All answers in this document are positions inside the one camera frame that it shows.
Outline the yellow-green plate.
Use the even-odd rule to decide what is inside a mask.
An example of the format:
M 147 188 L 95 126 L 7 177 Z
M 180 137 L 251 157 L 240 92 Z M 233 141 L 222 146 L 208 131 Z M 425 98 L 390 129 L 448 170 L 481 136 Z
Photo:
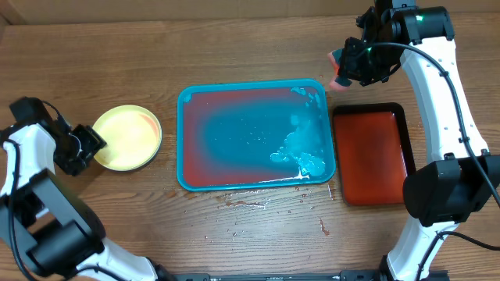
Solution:
M 92 129 L 105 141 L 94 159 L 107 169 L 127 172 L 147 165 L 157 154 L 163 130 L 157 117 L 138 105 L 121 105 L 102 114 Z

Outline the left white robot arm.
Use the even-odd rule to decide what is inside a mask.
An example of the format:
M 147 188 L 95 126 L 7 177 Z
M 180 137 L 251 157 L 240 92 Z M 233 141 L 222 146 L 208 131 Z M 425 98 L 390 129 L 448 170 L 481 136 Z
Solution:
M 131 254 L 106 236 L 98 216 L 56 177 L 79 175 L 105 141 L 90 127 L 72 127 L 50 104 L 22 97 L 9 108 L 15 123 L 1 132 L 7 154 L 1 189 L 1 239 L 25 278 L 173 280 L 150 258 Z

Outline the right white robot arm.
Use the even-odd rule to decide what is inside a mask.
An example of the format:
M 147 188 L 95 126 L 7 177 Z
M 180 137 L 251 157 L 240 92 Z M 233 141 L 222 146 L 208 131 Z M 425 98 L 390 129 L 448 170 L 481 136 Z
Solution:
M 343 280 L 446 280 L 430 265 L 447 237 L 498 199 L 499 158 L 490 153 L 470 113 L 456 65 L 455 31 L 441 6 L 377 0 L 356 20 L 361 38 L 331 52 L 330 87 L 342 91 L 386 82 L 403 69 L 416 95 L 427 164 L 403 183 L 409 213 L 395 247 L 376 270 L 343 271 Z

